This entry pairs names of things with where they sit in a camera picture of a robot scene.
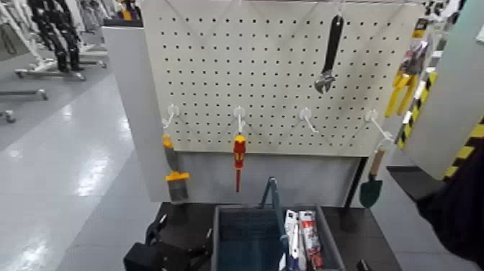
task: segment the black wrench handle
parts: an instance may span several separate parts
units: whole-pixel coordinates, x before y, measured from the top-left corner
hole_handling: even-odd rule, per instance
[[[338,53],[339,39],[343,32],[344,19],[336,15],[331,22],[331,29],[329,31],[328,50],[326,51],[326,62],[324,63],[323,73],[333,69],[334,60]]]

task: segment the yellow tool package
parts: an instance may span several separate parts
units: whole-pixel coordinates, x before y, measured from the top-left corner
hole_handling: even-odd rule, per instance
[[[402,102],[397,109],[397,115],[405,113],[408,107],[408,102],[411,100],[412,93],[418,85],[418,77],[424,68],[426,53],[429,43],[425,40],[415,40],[412,42],[410,49],[405,53],[405,58],[398,68],[395,79],[393,80],[393,93],[388,102],[385,117],[390,117],[394,112],[394,107],[398,99],[398,95],[403,88],[406,93],[403,96]]]

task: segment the basket handle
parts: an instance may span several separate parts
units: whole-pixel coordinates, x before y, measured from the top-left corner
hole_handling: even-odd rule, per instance
[[[272,193],[272,207],[276,212],[277,225],[279,226],[279,232],[281,234],[279,240],[281,241],[284,251],[286,253],[286,267],[289,267],[289,242],[286,230],[284,229],[284,219],[282,217],[282,209],[279,201],[279,191],[277,190],[277,180],[275,177],[269,177],[269,179],[267,180],[266,189],[264,191],[264,195],[262,196],[262,201],[259,204],[259,209],[263,209],[266,205],[267,195],[269,194],[270,190]]]

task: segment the wooden handle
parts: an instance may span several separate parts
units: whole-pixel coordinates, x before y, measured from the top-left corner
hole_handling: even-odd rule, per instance
[[[373,159],[372,168],[369,170],[371,175],[376,175],[378,173],[378,169],[380,168],[380,164],[382,163],[383,154],[387,149],[384,146],[380,146],[378,148],[377,154],[375,154],[375,158]]]

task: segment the tube package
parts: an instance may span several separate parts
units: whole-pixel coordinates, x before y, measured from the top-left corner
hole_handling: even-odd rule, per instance
[[[311,210],[299,212],[299,219],[306,246],[306,255],[314,270],[321,269],[323,268],[323,258],[318,231],[316,230],[315,212]]]
[[[279,263],[279,270],[285,266],[285,257],[289,257],[289,270],[306,271],[306,256],[303,243],[303,231],[300,226],[299,214],[287,210],[284,229],[289,238],[289,255],[283,254]]]

